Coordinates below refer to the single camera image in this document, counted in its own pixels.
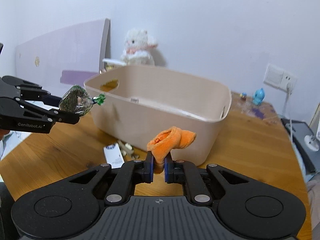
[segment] purple paint mark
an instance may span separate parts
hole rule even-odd
[[[262,113],[259,109],[257,108],[251,108],[251,111],[254,112],[255,116],[264,119],[264,113]]]
[[[62,70],[60,83],[83,87],[84,81],[96,74],[97,72],[90,71]]]

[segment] orange cloth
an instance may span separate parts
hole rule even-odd
[[[196,139],[196,133],[182,130],[175,126],[159,133],[147,144],[148,151],[152,152],[156,160],[155,173],[161,173],[164,169],[164,158],[172,149],[188,147]]]

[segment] white plush toy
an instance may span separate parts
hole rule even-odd
[[[158,43],[145,30],[129,30],[125,38],[125,47],[121,55],[121,60],[132,65],[154,65],[150,48],[156,48]]]

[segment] wrapped candy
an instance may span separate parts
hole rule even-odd
[[[62,97],[59,103],[59,109],[84,116],[90,111],[94,104],[100,106],[105,99],[104,94],[91,98],[84,88],[75,85]]]

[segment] plastic storage bin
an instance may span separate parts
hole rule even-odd
[[[115,89],[100,90],[114,79]],[[171,152],[174,160],[195,165],[206,160],[231,106],[227,86],[157,66],[127,65],[94,76],[84,86],[92,97],[106,95],[105,103],[91,110],[95,125],[144,151],[171,126],[196,132],[193,144]]]

